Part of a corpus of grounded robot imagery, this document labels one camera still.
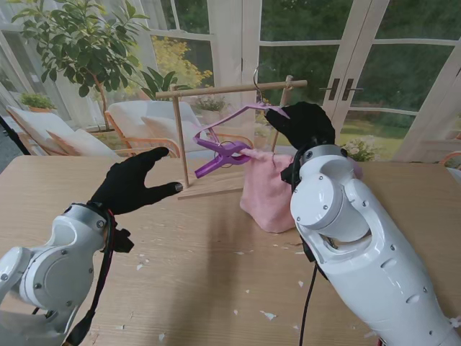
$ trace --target tree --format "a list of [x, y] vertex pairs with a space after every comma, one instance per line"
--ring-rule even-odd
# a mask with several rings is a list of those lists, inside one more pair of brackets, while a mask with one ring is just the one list
[[104, 88], [110, 92], [119, 89], [121, 84], [128, 85], [127, 76], [139, 66], [132, 53], [135, 36], [140, 27], [148, 29], [135, 20], [148, 17], [137, 14], [128, 0], [121, 15], [114, 13], [115, 18], [107, 21], [97, 16], [98, 10], [104, 12], [104, 7], [94, 0], [54, 1], [63, 4], [62, 9], [44, 10], [44, 0], [9, 0], [27, 6], [12, 22], [24, 18], [22, 35], [37, 41], [36, 49], [45, 69], [42, 81], [48, 77], [56, 81], [58, 72], [63, 72], [71, 83], [80, 84], [80, 97], [96, 87], [101, 93], [108, 130]]

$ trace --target black gloved hand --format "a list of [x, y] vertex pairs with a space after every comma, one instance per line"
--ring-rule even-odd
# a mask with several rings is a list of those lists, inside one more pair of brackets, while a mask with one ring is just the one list
[[110, 167], [106, 179], [91, 197], [90, 202], [101, 203], [114, 215], [129, 213], [144, 205], [150, 205], [182, 191], [179, 182], [147, 188], [144, 185], [147, 173], [156, 161], [168, 155], [167, 148], [155, 148], [151, 151], [130, 157], [120, 164]]
[[297, 150], [312, 141], [312, 138], [317, 138], [323, 144], [334, 144], [334, 127], [319, 105], [298, 102], [282, 109], [290, 119], [274, 110], [267, 112], [266, 119], [277, 131], [283, 133]]

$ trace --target pink cloth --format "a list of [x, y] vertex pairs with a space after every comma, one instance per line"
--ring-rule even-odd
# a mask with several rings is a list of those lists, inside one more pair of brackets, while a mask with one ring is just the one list
[[282, 233], [295, 227], [290, 212], [291, 186], [280, 179], [293, 157], [256, 149], [244, 149], [251, 157], [245, 164], [245, 182], [240, 207], [266, 232]]

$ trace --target door handle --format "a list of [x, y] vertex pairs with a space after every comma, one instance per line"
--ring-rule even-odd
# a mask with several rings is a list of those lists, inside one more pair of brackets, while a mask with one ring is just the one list
[[352, 78], [347, 79], [346, 88], [343, 93], [343, 101], [347, 101], [350, 92], [363, 92], [363, 88], [351, 88], [352, 83], [354, 83]]
[[336, 92], [338, 91], [338, 85], [339, 85], [339, 78], [335, 78], [333, 80], [333, 84], [331, 85], [331, 88], [318, 88], [318, 89], [319, 90], [331, 90], [328, 100], [333, 101], [334, 97], [336, 96]]

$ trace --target purple clothes hanger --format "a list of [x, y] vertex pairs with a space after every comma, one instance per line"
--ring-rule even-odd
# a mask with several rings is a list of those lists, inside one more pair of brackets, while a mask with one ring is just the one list
[[[216, 169], [224, 166], [225, 164], [244, 164], [250, 160], [249, 156], [239, 154], [240, 150], [244, 148], [251, 149], [247, 144], [245, 144], [244, 142], [240, 142], [240, 141], [220, 143], [218, 137], [216, 136], [215, 131], [212, 129], [215, 126], [225, 123], [226, 121], [229, 121], [230, 119], [233, 119], [237, 115], [240, 115], [246, 110], [250, 110], [250, 109], [252, 110], [275, 110], [281, 115], [288, 117], [287, 113], [285, 113], [285, 111], [281, 107], [269, 106], [269, 105], [259, 103], [259, 104], [254, 104], [254, 105], [246, 105], [245, 107], [239, 109], [237, 112], [229, 115], [228, 117], [225, 117], [224, 119], [219, 120], [216, 123], [213, 123], [211, 125], [205, 126], [202, 130], [200, 130], [197, 133], [197, 135], [195, 135], [194, 141], [195, 143], [205, 148], [215, 151], [217, 153], [217, 156], [213, 160], [201, 166], [198, 170], [195, 171], [195, 176], [197, 178], [201, 178], [205, 176], [206, 174], [209, 174], [215, 171]], [[207, 130], [210, 133], [214, 141], [207, 141], [205, 139], [200, 138], [200, 133], [205, 130]]]

